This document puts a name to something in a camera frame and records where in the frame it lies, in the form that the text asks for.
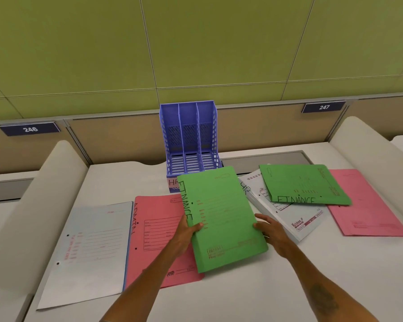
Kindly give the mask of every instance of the white desk divider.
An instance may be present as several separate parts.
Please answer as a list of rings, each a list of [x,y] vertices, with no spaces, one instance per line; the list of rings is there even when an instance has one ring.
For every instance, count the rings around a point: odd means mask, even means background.
[[[355,116],[344,120],[330,144],[403,215],[403,151]]]
[[[67,141],[56,144],[0,230],[0,289],[36,292],[87,171]]]

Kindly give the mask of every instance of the wall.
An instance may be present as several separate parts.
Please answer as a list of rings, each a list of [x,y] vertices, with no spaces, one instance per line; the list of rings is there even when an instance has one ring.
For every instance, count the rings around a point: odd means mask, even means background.
[[[0,120],[403,92],[403,0],[0,0]]]

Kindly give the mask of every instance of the person's right hand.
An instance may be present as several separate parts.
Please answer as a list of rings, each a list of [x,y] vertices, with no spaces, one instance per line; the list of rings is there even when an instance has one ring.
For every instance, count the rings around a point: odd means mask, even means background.
[[[287,258],[296,245],[285,233],[284,227],[269,216],[256,213],[255,217],[264,221],[254,223],[254,228],[263,232],[266,242],[273,245],[281,257]]]

